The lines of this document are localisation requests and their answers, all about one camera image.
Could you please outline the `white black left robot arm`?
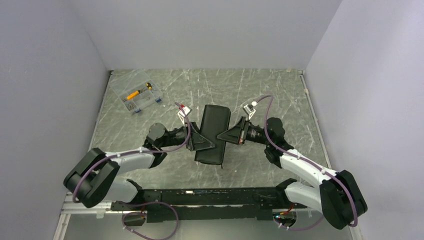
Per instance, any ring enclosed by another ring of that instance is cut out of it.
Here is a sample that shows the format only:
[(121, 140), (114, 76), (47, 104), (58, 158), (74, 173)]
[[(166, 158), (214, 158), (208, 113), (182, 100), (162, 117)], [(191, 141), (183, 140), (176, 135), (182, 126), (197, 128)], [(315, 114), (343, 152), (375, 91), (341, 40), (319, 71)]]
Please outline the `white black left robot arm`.
[(119, 181), (116, 176), (137, 169), (151, 169), (165, 159), (168, 153), (186, 147), (191, 152), (216, 147), (200, 133), (195, 122), (186, 122), (180, 128), (167, 130), (161, 123), (150, 126), (144, 144), (136, 149), (105, 152), (98, 147), (90, 149), (67, 174), (63, 185), (72, 192), (74, 203), (92, 208), (106, 199), (123, 201), (131, 210), (139, 209), (144, 196), (141, 187), (132, 180)]

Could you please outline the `black zippered tool case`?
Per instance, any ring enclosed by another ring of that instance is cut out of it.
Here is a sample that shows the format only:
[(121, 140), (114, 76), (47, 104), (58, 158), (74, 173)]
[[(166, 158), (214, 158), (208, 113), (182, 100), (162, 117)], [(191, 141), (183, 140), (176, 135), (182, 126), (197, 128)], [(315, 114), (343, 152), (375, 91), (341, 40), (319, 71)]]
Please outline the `black zippered tool case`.
[(226, 142), (217, 136), (228, 130), (231, 111), (226, 106), (207, 104), (204, 106), (200, 134), (215, 147), (197, 151), (194, 160), (206, 165), (222, 165)]

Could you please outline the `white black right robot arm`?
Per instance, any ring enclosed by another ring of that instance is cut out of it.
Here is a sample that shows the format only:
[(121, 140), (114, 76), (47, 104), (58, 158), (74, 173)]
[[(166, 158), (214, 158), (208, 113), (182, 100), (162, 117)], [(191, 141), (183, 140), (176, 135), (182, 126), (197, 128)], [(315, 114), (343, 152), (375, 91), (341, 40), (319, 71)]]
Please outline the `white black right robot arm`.
[(347, 170), (336, 171), (305, 157), (286, 141), (285, 133), (279, 118), (268, 118), (264, 127), (260, 127), (241, 117), (236, 125), (218, 134), (217, 139), (235, 145), (243, 145), (245, 141), (263, 144), (271, 164), (306, 182), (290, 178), (279, 184), (275, 200), (280, 207), (301, 204), (321, 213), (338, 230), (352, 227), (368, 211), (354, 176)]

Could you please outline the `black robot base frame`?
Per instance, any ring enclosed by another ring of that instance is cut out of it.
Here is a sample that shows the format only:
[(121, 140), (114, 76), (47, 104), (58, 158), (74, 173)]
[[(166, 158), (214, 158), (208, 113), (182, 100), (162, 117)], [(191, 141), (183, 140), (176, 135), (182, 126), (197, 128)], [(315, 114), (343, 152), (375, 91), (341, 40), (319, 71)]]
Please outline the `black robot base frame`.
[(145, 214), (147, 223), (254, 219), (291, 226), (305, 206), (289, 202), (277, 187), (143, 189), (130, 203), (114, 201), (111, 210)]

